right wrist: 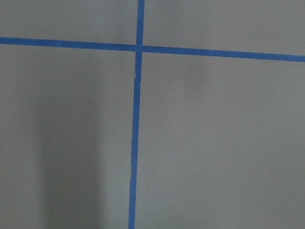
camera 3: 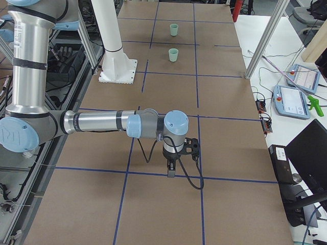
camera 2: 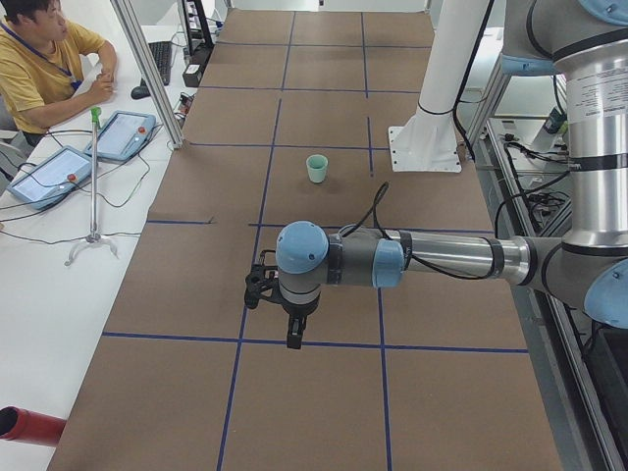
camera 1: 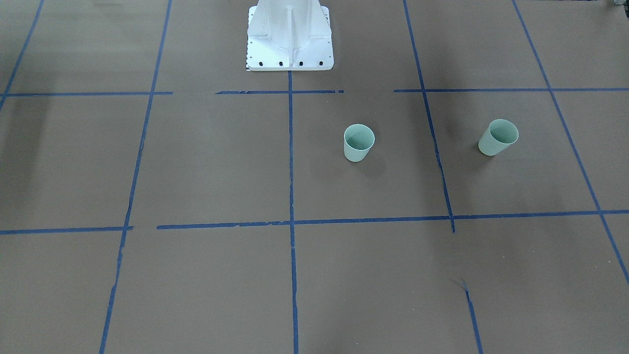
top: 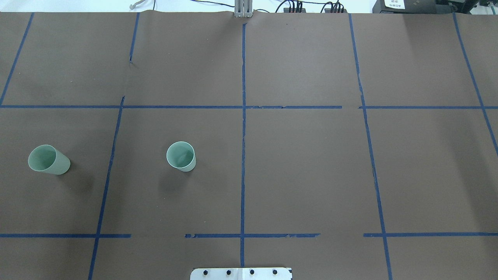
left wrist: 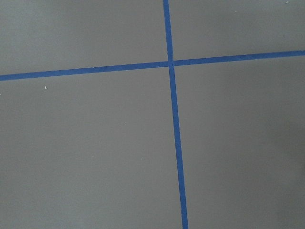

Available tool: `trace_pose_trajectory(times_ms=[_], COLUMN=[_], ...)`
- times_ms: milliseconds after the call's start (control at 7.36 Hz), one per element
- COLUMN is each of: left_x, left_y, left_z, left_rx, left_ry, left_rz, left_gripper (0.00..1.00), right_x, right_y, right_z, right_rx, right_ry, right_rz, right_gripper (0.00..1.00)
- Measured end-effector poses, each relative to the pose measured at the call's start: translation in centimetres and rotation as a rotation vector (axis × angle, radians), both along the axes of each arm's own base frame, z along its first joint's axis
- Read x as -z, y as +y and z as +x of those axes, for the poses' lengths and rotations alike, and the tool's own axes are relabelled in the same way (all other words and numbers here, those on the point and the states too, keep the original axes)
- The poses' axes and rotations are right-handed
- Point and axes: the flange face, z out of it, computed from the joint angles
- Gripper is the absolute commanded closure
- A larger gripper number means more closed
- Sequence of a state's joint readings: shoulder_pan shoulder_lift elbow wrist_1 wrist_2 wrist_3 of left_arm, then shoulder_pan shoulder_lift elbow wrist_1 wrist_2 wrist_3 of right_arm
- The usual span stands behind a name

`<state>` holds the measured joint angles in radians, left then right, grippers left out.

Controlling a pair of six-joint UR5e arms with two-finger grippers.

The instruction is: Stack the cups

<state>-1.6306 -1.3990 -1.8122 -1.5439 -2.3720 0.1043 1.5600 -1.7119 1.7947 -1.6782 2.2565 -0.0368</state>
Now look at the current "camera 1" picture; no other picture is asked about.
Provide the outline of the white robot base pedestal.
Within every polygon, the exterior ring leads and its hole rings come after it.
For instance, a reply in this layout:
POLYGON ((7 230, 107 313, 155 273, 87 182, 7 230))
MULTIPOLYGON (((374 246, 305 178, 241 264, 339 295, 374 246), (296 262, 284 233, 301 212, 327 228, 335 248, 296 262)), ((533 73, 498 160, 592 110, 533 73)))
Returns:
POLYGON ((318 0, 259 0, 249 8, 246 69, 331 70, 332 25, 318 0))

